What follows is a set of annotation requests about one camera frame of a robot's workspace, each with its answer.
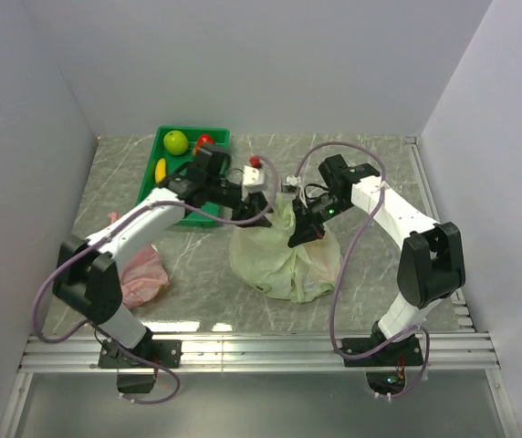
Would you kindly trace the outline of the light green plastic bag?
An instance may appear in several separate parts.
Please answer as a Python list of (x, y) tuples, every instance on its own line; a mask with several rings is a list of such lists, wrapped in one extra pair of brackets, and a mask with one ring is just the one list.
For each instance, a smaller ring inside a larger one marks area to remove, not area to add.
[(340, 245), (330, 230), (316, 241), (289, 247), (295, 229), (291, 201), (276, 199), (270, 227), (236, 227), (229, 242), (233, 273), (249, 287), (275, 299), (307, 303), (334, 290), (341, 266)]

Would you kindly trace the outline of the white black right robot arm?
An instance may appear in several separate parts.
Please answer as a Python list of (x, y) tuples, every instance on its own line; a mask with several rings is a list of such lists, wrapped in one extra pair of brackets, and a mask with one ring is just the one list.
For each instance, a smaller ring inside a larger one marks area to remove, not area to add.
[(402, 355), (398, 334), (419, 326), (431, 309), (465, 284), (465, 261), (459, 228), (440, 224), (397, 194), (368, 163), (350, 167), (341, 155), (318, 167), (323, 193), (307, 201), (292, 201), (295, 231), (288, 245), (296, 247), (325, 237), (325, 223), (356, 207), (375, 221), (401, 249), (398, 296), (376, 323), (380, 336), (371, 354), (381, 364)]

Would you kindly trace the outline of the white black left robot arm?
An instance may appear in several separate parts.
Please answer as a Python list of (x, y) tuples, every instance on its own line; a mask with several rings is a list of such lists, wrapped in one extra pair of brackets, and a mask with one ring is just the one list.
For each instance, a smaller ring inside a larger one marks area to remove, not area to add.
[(153, 346), (147, 327), (123, 303), (120, 271), (131, 259), (188, 214), (203, 214), (207, 203), (231, 210), (229, 224), (269, 224), (266, 214), (275, 200), (264, 191), (279, 185), (275, 167), (253, 156), (240, 182), (231, 182), (228, 159), (224, 148), (206, 143), (116, 222), (84, 239), (72, 237), (60, 248), (54, 295), (117, 341), (120, 355), (133, 367), (150, 361)]

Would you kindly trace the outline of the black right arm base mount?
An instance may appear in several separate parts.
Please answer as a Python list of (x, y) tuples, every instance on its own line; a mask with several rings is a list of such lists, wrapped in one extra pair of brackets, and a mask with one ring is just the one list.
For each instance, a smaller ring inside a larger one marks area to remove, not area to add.
[[(387, 400), (407, 394), (421, 381), (429, 360), (429, 351), (423, 347), (415, 335), (392, 342), (389, 346), (363, 359), (345, 359), (346, 368), (365, 368), (366, 381), (375, 397)], [(415, 380), (409, 384), (406, 374), (408, 367), (419, 367)]]

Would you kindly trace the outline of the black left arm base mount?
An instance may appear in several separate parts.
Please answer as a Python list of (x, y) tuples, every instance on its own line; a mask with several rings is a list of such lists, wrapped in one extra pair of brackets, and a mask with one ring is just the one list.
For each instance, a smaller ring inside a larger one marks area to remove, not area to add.
[(133, 354), (121, 348), (113, 340), (103, 340), (99, 354), (100, 370), (117, 372), (117, 390), (122, 396), (149, 394), (159, 374), (167, 373), (176, 382), (175, 394), (180, 381), (173, 370), (181, 362), (182, 342), (179, 339), (153, 340), (146, 352)]

